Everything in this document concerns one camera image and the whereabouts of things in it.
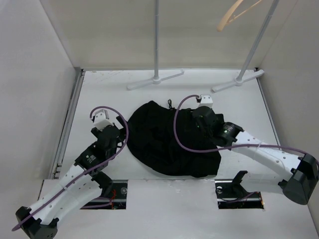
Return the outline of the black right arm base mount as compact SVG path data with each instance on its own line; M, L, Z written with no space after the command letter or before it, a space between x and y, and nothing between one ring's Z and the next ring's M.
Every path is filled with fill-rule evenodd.
M248 171L239 171L233 179L215 180L217 206L220 210L264 209L260 192L247 192L241 185Z

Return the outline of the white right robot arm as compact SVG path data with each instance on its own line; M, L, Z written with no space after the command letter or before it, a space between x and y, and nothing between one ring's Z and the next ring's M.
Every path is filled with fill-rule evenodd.
M318 161L310 154L289 147L263 143L242 127L225 122L211 108L200 106L192 113L197 128L216 146L247 156L275 172L279 192L291 201L306 205L319 181Z

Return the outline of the black trousers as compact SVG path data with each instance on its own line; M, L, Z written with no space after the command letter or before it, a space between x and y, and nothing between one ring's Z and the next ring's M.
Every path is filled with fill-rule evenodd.
M196 127L192 109L177 111L154 101L140 106L128 120L127 147L141 163L169 176L195 178L217 175L221 155Z

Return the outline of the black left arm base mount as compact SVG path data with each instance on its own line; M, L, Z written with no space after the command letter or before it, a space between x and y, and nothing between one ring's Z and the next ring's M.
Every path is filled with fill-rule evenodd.
M82 210L125 210L127 206L128 180L113 181L111 189L103 190L102 194L85 206Z

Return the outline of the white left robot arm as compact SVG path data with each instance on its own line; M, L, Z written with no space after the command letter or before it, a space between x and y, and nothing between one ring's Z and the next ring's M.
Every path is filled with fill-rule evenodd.
M93 199L111 195L113 181L103 169L124 149L129 129L124 123L123 129L109 125L103 130L93 128L91 133L97 140L77 157L54 188L31 206L16 211L18 224L13 231L22 229L30 239L52 239L66 215Z

